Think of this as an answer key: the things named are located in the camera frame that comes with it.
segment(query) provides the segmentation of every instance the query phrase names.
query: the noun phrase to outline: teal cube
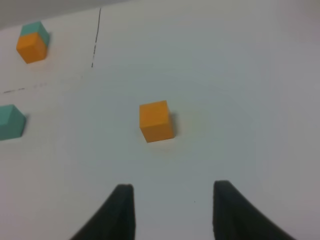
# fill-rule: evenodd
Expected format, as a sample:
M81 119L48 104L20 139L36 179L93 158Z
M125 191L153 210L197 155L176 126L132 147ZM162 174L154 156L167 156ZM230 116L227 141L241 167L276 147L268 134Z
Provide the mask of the teal cube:
M40 35L40 37L42 38L46 47L48 47L50 36L40 21L24 25L21 29L20 36L25 36L25 35L33 34L33 33L38 33Z
M21 137L26 117L15 105L0 106L0 141Z

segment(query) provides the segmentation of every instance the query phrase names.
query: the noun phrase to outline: orange cube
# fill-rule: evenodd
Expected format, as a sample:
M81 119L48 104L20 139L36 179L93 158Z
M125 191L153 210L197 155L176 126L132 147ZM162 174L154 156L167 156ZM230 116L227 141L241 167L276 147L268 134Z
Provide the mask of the orange cube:
M167 101L140 105L139 115L140 129L147 143L175 137Z
M16 50L27 64L43 60L47 56L47 46L37 32L20 36Z

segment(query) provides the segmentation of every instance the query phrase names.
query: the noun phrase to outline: white table surface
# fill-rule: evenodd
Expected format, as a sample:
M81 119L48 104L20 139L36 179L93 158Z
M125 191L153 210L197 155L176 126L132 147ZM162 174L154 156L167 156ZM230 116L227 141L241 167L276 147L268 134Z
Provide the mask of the white table surface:
M211 240L216 180L320 239L317 1L109 5L93 61L98 16L44 20L49 55L30 65L21 26L0 31L0 105L28 117L22 138L0 142L0 239L68 240L130 183L136 240ZM139 105L159 100L178 135L147 144Z

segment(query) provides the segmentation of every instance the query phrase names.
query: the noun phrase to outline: stacked cubes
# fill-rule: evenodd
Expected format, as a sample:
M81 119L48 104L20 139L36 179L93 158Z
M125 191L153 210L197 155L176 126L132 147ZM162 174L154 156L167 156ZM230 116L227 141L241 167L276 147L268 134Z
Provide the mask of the stacked cubes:
M49 34L40 21L24 25L16 45L16 50L27 63L46 58Z
M26 117L15 105L0 106L0 141L21 137Z

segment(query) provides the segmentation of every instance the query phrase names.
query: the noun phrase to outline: foam block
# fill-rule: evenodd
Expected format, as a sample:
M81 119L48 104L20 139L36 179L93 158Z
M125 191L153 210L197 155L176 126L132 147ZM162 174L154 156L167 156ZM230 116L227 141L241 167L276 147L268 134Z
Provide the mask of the foam block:
M27 64L43 60L47 56L49 38L40 21L24 25L16 50Z
M34 33L38 33L42 38L45 46L48 47L50 36L40 21L24 25L21 29L20 36L22 37L22 36L25 36L28 34L34 34Z
M0 106L0 141L21 137L25 123L26 117L15 105Z
M167 101L140 105L139 116L140 129L147 143L175 137Z
M37 32L19 37L16 50L27 64L43 60L47 56L47 47Z

